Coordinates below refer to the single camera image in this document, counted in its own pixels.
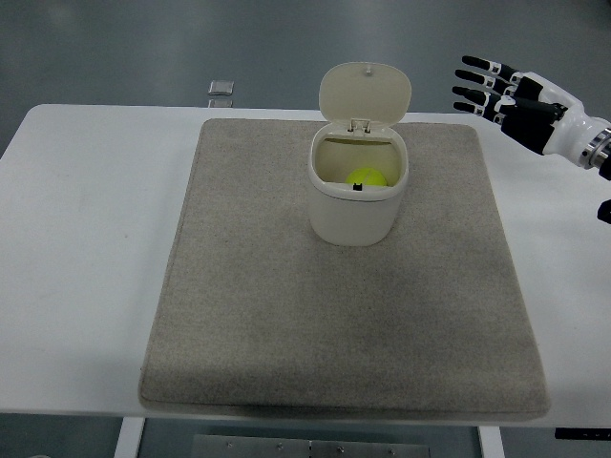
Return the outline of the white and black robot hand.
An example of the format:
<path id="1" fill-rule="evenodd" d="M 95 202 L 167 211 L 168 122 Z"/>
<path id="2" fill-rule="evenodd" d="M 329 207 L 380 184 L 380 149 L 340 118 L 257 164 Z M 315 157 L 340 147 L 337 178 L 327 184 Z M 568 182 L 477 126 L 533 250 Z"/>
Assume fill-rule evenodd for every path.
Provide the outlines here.
<path id="1" fill-rule="evenodd" d="M 469 68 L 455 75 L 475 84 L 454 86 L 461 96 L 453 107 L 499 126 L 500 132 L 529 151 L 559 155 L 610 177 L 610 122 L 588 115 L 573 95 L 537 73 L 465 55 Z"/>

